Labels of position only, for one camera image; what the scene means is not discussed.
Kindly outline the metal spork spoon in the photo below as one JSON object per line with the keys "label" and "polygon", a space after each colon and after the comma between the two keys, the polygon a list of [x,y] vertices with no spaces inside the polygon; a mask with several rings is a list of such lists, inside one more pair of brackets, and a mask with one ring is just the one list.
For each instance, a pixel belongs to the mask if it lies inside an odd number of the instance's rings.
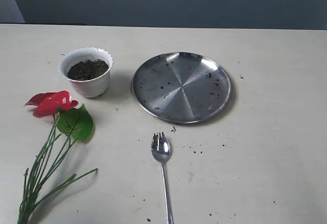
{"label": "metal spork spoon", "polygon": [[173,224],[174,223],[173,212],[172,212],[169,185],[168,185],[168,176],[166,170],[166,163],[171,156],[171,148],[164,132],[154,133],[152,144],[151,144],[151,153],[154,159],[161,164],[163,187],[165,192],[167,223]]}

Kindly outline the red artificial flower with stems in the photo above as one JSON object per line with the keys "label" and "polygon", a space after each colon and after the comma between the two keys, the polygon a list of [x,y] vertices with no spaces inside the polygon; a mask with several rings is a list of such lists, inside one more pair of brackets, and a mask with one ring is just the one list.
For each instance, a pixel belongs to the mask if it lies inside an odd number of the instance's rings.
{"label": "red artificial flower with stems", "polygon": [[17,223],[28,223],[30,216],[44,201],[81,178],[98,172],[98,169],[94,168],[80,176],[74,173],[40,198],[43,186],[63,163],[74,144],[87,142],[92,137],[95,126],[85,105],[73,100],[66,90],[39,93],[30,98],[26,105],[35,106],[34,117],[51,116],[54,122],[32,166],[24,173]]}

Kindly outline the white scalloped flower pot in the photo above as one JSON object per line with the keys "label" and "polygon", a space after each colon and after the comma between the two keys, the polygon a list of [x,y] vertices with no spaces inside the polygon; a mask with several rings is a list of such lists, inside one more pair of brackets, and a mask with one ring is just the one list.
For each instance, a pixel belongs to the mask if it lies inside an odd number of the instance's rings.
{"label": "white scalloped flower pot", "polygon": [[[91,80],[77,81],[68,77],[68,72],[72,66],[87,60],[102,60],[108,65],[108,69],[99,77]],[[65,54],[59,62],[58,72],[70,82],[73,89],[79,95],[85,98],[94,98],[100,96],[108,89],[112,65],[113,58],[108,51],[95,47],[85,47]]]}

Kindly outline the round stainless steel plate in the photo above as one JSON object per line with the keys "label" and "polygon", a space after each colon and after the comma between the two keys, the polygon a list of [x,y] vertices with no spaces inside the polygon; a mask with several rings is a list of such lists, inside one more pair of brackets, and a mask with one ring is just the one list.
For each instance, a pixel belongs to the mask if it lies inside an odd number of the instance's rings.
{"label": "round stainless steel plate", "polygon": [[188,52],[160,54],[144,62],[132,78],[131,91],[145,111],[178,124],[209,120],[223,112],[233,97],[225,69]]}

